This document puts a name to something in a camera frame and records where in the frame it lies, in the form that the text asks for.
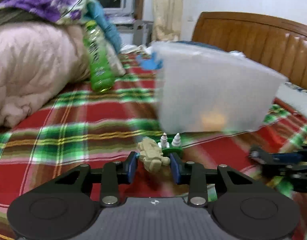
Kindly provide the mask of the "green tea bottle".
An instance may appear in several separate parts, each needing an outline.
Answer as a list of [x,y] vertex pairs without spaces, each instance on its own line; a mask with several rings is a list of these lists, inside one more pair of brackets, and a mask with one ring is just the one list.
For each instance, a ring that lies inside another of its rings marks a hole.
[[89,53],[92,90],[97,93],[110,90],[115,83],[115,77],[107,58],[104,33],[94,20],[85,24],[84,44]]

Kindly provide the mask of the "blue pillow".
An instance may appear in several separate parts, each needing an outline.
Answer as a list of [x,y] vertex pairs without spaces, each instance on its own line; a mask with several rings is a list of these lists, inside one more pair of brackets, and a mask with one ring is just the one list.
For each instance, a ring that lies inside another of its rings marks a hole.
[[214,49],[214,50],[223,51],[223,49],[218,48],[217,46],[213,46],[213,45],[206,44],[206,43],[201,43],[201,42],[194,42],[194,41],[176,41],[176,43],[187,44],[187,45],[192,45],[192,46],[198,46],[198,47],[204,47],[204,48],[209,48],[209,49]]

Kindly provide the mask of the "pink quilt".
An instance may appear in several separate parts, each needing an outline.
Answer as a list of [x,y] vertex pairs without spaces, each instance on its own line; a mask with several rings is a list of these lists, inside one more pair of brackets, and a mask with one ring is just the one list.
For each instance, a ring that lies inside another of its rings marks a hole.
[[15,127],[68,83],[89,77],[84,35],[79,25],[0,26],[0,127]]

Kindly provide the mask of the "blue blanket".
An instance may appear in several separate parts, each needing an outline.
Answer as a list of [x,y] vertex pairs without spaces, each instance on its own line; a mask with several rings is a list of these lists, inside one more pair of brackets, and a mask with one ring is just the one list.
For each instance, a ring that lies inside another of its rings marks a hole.
[[87,5],[87,8],[91,18],[96,21],[98,26],[100,26],[105,34],[106,39],[111,43],[116,53],[119,54],[122,46],[122,39],[116,26],[106,18],[104,9],[101,4],[97,1],[90,2]]

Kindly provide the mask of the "beige curtain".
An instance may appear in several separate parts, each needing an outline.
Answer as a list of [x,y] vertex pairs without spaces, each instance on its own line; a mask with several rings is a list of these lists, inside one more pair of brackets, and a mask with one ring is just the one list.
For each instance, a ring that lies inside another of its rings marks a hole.
[[178,41],[181,37],[183,0],[153,0],[153,40]]

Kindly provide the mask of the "wooden bed headboard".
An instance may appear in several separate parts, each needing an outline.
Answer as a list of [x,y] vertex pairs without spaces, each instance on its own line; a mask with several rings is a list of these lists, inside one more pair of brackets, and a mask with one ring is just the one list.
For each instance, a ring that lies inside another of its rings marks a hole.
[[245,12],[202,12],[192,41],[241,51],[307,89],[307,26]]

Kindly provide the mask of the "white patterned pillow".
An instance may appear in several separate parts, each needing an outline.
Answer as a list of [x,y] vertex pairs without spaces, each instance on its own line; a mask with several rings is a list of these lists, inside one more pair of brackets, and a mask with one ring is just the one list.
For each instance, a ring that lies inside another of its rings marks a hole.
[[276,97],[307,118],[307,89],[286,82],[280,85]]

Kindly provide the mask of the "purple floral blanket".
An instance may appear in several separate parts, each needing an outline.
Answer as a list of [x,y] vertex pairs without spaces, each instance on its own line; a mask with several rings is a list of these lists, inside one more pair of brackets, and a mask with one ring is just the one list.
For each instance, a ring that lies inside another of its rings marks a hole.
[[92,18],[96,6],[96,0],[4,0],[0,12],[19,10],[57,25],[72,25]]

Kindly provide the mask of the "blue plastic toy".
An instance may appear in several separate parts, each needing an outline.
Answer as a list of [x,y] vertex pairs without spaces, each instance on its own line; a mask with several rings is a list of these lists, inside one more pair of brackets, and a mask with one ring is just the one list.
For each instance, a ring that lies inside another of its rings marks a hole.
[[143,58],[141,55],[136,57],[136,60],[143,70],[159,70],[162,68],[162,60],[157,59],[157,54],[153,52],[149,59]]

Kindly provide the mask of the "white translucent plastic bin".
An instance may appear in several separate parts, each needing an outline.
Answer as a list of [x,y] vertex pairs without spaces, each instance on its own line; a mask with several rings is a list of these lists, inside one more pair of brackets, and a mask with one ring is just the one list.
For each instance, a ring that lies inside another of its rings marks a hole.
[[154,88],[157,118],[168,134],[207,132],[201,115],[227,118],[220,132],[256,131],[286,76],[225,51],[176,42],[155,42],[162,60]]

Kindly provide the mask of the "plaid bed sheet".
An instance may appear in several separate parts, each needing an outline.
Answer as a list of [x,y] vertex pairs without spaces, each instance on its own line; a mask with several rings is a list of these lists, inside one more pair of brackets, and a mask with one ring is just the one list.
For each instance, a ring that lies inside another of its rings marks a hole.
[[[0,239],[15,237],[6,212],[19,195],[79,164],[100,168],[108,161],[124,160],[143,137],[160,138],[155,74],[139,66],[139,57],[120,56],[126,74],[107,93],[92,92],[87,81],[72,83],[13,129],[0,130]],[[307,119],[275,103],[256,132],[187,133],[181,138],[185,160],[207,168],[226,164],[260,179],[249,148],[295,150],[307,144]]]

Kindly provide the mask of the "yellow toy brick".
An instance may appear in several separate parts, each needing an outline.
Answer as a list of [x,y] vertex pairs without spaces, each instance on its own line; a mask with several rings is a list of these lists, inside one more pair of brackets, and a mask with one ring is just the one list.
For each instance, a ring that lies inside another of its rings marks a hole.
[[206,131],[221,131],[227,125],[227,118],[216,112],[208,112],[201,115],[202,127]]

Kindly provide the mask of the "green block with white trees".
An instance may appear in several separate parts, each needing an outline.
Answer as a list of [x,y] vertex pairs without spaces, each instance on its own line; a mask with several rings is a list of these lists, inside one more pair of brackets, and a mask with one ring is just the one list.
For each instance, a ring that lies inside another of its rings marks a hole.
[[173,138],[168,138],[166,133],[156,141],[158,147],[162,150],[164,157],[170,157],[170,154],[176,154],[180,159],[183,157],[181,136],[177,133]]

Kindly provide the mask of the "grey folding stool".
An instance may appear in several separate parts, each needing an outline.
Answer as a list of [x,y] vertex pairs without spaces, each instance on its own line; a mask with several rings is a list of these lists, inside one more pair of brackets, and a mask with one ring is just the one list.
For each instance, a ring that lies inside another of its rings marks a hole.
[[151,42],[153,25],[151,21],[136,20],[133,27],[133,44],[147,46]]

